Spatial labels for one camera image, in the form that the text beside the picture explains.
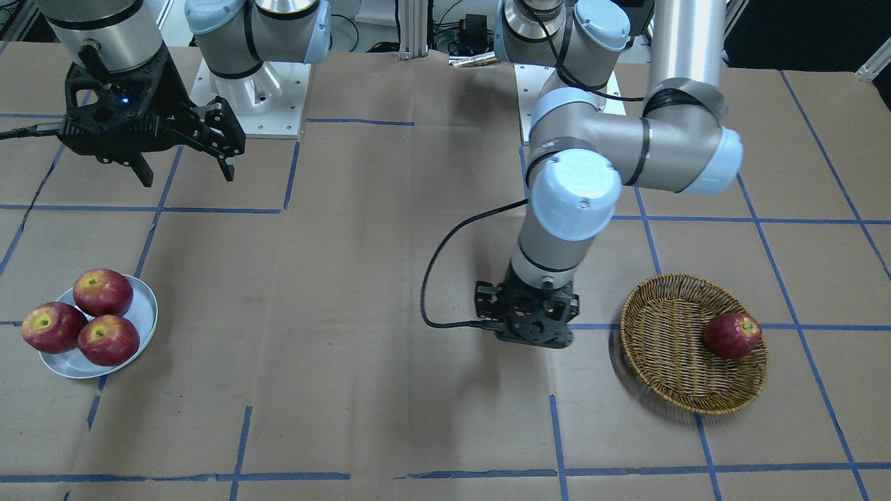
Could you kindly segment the grey blue plate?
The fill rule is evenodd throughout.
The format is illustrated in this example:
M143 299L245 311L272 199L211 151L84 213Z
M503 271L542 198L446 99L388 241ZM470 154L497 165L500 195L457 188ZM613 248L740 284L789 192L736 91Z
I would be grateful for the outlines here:
M130 288L130 305L120 316L99 313L100 295L108 302L121 304L125 297L123 282ZM100 292L104 287L107 292ZM158 302L152 289L137 277L112 270L90 270L79 277L60 301L83 312L89 323L79 331L76 349L61 353L42 353L42 361L64 377L88 379L114 372L132 362L148 345L158 321Z

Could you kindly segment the red apple plate front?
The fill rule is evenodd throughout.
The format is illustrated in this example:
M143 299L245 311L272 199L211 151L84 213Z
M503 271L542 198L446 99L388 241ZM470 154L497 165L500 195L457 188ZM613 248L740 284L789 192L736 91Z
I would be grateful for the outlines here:
M117 367L136 355L140 338L127 318L106 315L93 318L77 337L77 348L99 367Z

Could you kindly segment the red apple plate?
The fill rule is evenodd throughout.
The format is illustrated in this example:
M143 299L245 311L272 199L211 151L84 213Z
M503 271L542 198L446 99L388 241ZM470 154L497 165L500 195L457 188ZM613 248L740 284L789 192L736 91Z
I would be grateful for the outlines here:
M39 305L20 326L22 338L45 354L63 354L79 346L79 334L87 324L83 312L73 305L53 301Z
M117 367L136 355L140 338L127 318L106 315L93 318L77 337L77 348L99 367Z
M77 277L73 299L88 316L123 316L130 309L134 290L127 276L111 269L91 269Z

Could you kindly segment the woven wicker basket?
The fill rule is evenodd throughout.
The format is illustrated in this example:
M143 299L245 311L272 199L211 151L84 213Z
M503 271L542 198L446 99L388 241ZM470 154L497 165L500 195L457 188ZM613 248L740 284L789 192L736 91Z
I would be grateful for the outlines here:
M749 314L731 292L686 273L655 275L630 291L620 314L620 345L633 373L665 402L700 415L749 407L766 387L764 340L738 360L704 345L707 324L723 314Z

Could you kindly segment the red apple plate back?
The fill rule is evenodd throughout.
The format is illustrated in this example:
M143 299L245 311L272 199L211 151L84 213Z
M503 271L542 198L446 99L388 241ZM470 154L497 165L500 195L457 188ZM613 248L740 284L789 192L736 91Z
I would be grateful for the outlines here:
M134 290L127 276L111 269L91 269L77 277L73 299L88 316L123 316L130 309Z

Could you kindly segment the red apple from basket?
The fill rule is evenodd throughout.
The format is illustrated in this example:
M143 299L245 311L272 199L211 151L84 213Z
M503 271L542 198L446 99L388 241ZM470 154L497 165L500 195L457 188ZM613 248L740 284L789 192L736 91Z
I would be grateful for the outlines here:
M762 339L762 327L745 314L723 314L712 318L703 334L704 348L713 355L738 360L749 355Z

